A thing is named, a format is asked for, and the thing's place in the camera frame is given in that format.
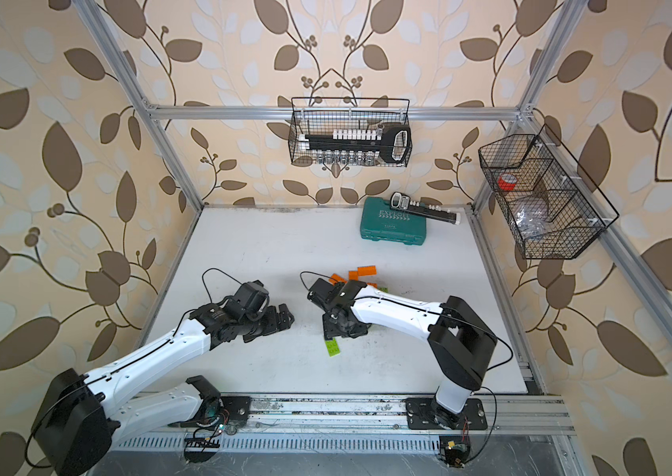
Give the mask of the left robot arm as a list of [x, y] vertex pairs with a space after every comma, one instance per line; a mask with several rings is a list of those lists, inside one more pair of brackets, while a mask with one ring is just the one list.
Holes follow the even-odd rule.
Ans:
[[250, 343], [292, 327], [286, 305], [271, 305], [259, 281], [242, 283], [232, 296], [183, 314], [164, 336], [85, 374], [68, 369], [50, 383], [31, 427], [44, 460], [40, 469], [82, 475], [115, 445], [168, 424], [218, 428], [226, 424], [219, 390], [205, 377], [177, 387], [141, 392], [175, 368], [222, 343]]

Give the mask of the green brick lowest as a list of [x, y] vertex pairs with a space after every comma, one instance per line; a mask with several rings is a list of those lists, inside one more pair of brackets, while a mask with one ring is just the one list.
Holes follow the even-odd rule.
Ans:
[[341, 353], [338, 341], [334, 339], [327, 339], [325, 341], [326, 350], [329, 357], [335, 357]]

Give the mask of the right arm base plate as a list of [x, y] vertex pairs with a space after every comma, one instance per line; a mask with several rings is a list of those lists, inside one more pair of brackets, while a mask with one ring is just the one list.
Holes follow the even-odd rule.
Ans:
[[433, 398], [405, 399], [407, 426], [411, 430], [488, 430], [480, 399], [468, 399], [463, 410], [453, 414]]

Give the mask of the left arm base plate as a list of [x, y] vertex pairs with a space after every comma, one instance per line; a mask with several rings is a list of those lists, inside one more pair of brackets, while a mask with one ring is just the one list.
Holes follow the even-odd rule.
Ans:
[[197, 413], [185, 422], [173, 422], [171, 428], [244, 428], [251, 414], [249, 396], [224, 396], [202, 403]]

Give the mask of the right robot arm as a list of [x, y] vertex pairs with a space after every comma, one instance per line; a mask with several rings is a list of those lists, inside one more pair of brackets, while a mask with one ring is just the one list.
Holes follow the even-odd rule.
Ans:
[[482, 388], [500, 342], [460, 297], [444, 303], [414, 301], [361, 281], [332, 284], [319, 278], [307, 298], [323, 311], [327, 339], [361, 337], [379, 325], [426, 342], [444, 376], [434, 395], [439, 418], [459, 418], [471, 395]]

